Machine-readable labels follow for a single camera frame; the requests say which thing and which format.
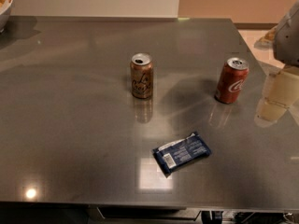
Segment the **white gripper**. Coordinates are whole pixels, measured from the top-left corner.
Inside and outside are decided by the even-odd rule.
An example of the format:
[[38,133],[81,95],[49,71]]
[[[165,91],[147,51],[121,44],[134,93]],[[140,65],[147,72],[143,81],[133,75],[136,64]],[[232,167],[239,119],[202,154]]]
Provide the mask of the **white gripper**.
[[299,67],[285,66],[274,77],[270,92],[257,106],[257,116],[267,121],[279,120],[299,99]]

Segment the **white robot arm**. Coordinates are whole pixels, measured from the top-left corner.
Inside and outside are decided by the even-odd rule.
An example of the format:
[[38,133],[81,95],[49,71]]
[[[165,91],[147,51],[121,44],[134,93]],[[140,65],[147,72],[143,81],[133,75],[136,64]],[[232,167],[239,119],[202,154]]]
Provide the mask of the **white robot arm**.
[[257,117],[275,122],[299,99],[299,2],[280,20],[274,34],[274,58],[284,67],[269,72]]

